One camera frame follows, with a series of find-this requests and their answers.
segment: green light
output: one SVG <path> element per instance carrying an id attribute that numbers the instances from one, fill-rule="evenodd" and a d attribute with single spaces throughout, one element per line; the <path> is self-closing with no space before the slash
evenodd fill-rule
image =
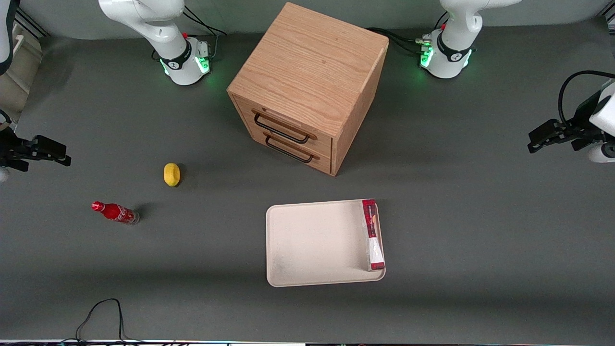
<path id="1" fill-rule="evenodd" d="M 472 49 L 467 53 L 466 62 L 463 63 L 463 67 L 467 66 L 468 61 L 470 60 L 470 55 L 472 55 Z"/>
<path id="2" fill-rule="evenodd" d="M 169 71 L 167 71 L 167 67 L 164 65 L 164 62 L 162 62 L 162 59 L 160 59 L 160 64 L 162 65 L 162 68 L 164 69 L 164 74 L 166 74 L 168 76 L 169 75 Z"/>
<path id="3" fill-rule="evenodd" d="M 434 49 L 430 47 L 428 50 L 425 51 L 425 53 L 423 53 L 423 56 L 421 57 L 421 65 L 423 67 L 429 66 L 429 63 L 431 62 L 431 57 L 433 56 L 434 56 Z"/>
<path id="4" fill-rule="evenodd" d="M 203 72 L 203 74 L 209 72 L 209 59 L 208 58 L 194 57 L 194 61 L 196 61 L 197 65 L 200 68 L 200 71 Z"/>

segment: wooden cabinet top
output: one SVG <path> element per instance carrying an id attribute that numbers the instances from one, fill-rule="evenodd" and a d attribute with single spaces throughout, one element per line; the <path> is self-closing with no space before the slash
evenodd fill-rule
<path id="1" fill-rule="evenodd" d="M 228 91 L 336 138 L 388 44 L 288 2 Z"/>

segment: wooden drawer cabinet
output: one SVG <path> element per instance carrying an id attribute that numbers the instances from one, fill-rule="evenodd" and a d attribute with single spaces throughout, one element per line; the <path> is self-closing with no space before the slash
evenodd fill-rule
<path id="1" fill-rule="evenodd" d="M 374 99 L 388 45 L 288 2 L 227 91 L 256 142 L 336 175 Z"/>

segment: beige tray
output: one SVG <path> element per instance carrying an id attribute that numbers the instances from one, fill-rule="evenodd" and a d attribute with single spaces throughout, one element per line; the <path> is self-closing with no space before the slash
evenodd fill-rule
<path id="1" fill-rule="evenodd" d="M 378 218 L 376 233 L 382 248 Z M 366 234 L 362 199 L 270 207 L 267 281 L 274 287 L 378 281 L 386 268 L 367 270 Z"/>

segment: drawer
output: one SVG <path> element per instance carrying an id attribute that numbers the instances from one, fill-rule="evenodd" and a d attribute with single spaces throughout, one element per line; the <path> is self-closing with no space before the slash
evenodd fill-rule
<path id="1" fill-rule="evenodd" d="M 252 138 L 258 143 L 265 145 L 281 154 L 289 156 L 321 172 L 331 173 L 331 159 L 328 156 L 313 153 L 300 148 L 283 138 L 271 134 L 268 131 L 259 131 L 252 134 Z"/>
<path id="2" fill-rule="evenodd" d="M 252 136 L 258 131 L 267 131 L 278 138 L 286 139 L 296 147 L 305 147 L 313 153 L 331 156 L 331 137 L 316 131 L 305 130 L 301 124 L 289 124 L 273 115 L 270 110 L 247 99 L 235 96 L 241 116 L 250 129 Z"/>

